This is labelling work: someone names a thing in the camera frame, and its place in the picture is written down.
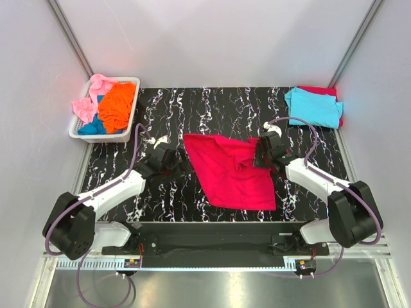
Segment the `magenta t shirt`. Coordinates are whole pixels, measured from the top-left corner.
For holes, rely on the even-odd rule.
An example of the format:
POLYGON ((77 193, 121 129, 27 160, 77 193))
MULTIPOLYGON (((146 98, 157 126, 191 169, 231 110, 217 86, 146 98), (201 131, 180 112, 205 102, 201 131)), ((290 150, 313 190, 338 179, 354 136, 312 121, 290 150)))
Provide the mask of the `magenta t shirt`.
POLYGON ((276 210, 274 183, 255 167, 257 139, 187 133, 184 147, 209 203, 236 210, 276 210))

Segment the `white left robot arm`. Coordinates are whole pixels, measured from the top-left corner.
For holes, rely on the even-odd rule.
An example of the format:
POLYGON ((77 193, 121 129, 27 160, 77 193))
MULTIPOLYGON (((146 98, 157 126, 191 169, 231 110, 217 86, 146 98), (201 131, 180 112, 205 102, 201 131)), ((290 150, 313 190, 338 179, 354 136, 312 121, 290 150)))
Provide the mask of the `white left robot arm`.
POLYGON ((42 235, 49 255, 75 261, 92 249, 104 254, 128 255, 138 251, 140 232, 126 221, 102 225, 98 220, 146 187, 172 182, 193 172, 183 148, 157 147, 110 182, 79 194, 61 194, 44 225, 42 235))

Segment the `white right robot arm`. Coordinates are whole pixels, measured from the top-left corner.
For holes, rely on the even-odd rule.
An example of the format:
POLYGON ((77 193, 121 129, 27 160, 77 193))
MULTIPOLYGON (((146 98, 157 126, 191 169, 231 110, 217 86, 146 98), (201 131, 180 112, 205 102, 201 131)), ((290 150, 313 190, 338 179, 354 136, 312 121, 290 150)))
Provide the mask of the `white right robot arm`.
POLYGON ((288 151, 277 132, 258 137, 254 166, 305 188, 328 207, 326 219, 303 224, 292 237, 293 250, 306 254, 315 244, 335 241, 343 248, 373 245, 381 238, 383 221, 370 187, 339 179, 288 151))

